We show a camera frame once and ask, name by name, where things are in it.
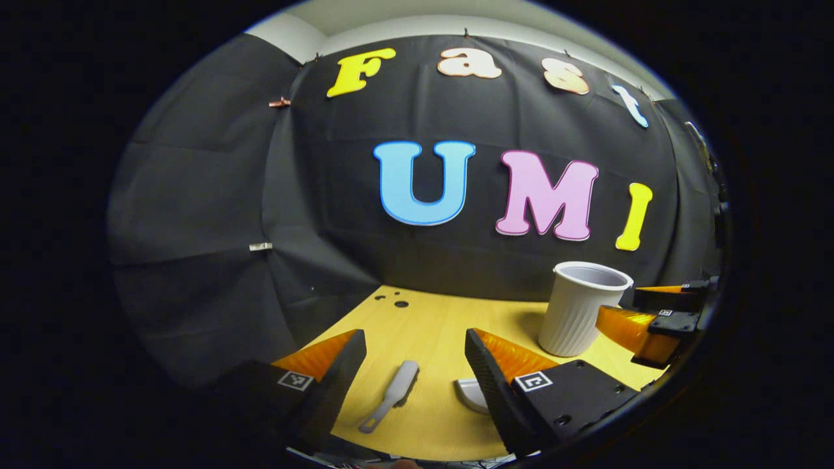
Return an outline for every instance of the white plastic cup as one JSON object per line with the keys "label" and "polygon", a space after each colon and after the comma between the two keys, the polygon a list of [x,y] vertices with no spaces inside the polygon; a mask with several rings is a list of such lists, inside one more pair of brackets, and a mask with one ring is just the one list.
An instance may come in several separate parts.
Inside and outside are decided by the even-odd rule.
{"label": "white plastic cup", "polygon": [[588,350],[600,331],[596,315],[601,305],[617,305],[634,280],[604,265],[562,262],[556,274],[539,345],[557,356],[577,356]]}

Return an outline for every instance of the wooden table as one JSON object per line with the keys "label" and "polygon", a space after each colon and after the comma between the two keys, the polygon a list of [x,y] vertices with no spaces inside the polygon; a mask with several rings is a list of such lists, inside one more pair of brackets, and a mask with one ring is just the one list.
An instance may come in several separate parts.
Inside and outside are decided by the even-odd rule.
{"label": "wooden table", "polygon": [[[395,306],[396,301],[406,301],[408,306]],[[504,337],[558,363],[581,358],[636,390],[663,373],[631,363],[632,354],[602,334],[580,356],[548,354],[536,341],[546,309],[546,302],[481,300],[381,286],[309,344],[352,329],[365,332],[368,354],[332,433],[376,451],[422,460],[474,461],[505,456],[507,451],[490,417],[466,407],[455,392],[455,380],[475,377],[464,355],[465,331],[470,327]],[[404,360],[420,364],[407,403],[391,409],[373,433],[361,433],[359,425],[382,402]]]}

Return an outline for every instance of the letter m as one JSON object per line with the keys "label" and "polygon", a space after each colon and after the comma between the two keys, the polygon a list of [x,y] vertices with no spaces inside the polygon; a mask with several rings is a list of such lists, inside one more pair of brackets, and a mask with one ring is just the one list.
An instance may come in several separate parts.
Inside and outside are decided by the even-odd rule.
{"label": "letter m", "polygon": [[511,150],[501,155],[501,162],[510,168],[510,193],[504,218],[495,223],[499,233],[518,236],[530,231],[530,223],[525,219],[525,209],[530,204],[539,235],[546,233],[564,210],[562,221],[553,230],[556,238],[582,241],[590,237],[590,194],[600,174],[596,166],[571,161],[553,185],[537,154]]}

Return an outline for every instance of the blue letter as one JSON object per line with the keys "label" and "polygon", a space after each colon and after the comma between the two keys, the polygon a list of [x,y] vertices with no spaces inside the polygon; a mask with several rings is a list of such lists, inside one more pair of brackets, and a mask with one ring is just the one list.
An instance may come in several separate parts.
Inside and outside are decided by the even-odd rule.
{"label": "blue letter", "polygon": [[637,100],[634,99],[634,96],[628,94],[628,91],[618,84],[612,85],[611,87],[617,92],[617,94],[620,95],[621,98],[623,98],[623,103],[625,103],[625,106],[628,108],[628,112],[631,113],[631,117],[633,117],[634,120],[643,127],[649,127],[649,121],[647,121],[645,117],[641,116],[640,111],[637,110],[637,106],[639,104],[637,104]]}
{"label": "blue letter", "polygon": [[379,160],[379,195],[385,211],[395,219],[423,226],[443,224],[464,208],[466,163],[475,146],[466,142],[440,142],[435,153],[443,159],[443,196],[431,204],[414,198],[414,159],[422,149],[414,142],[388,142],[374,149]]}

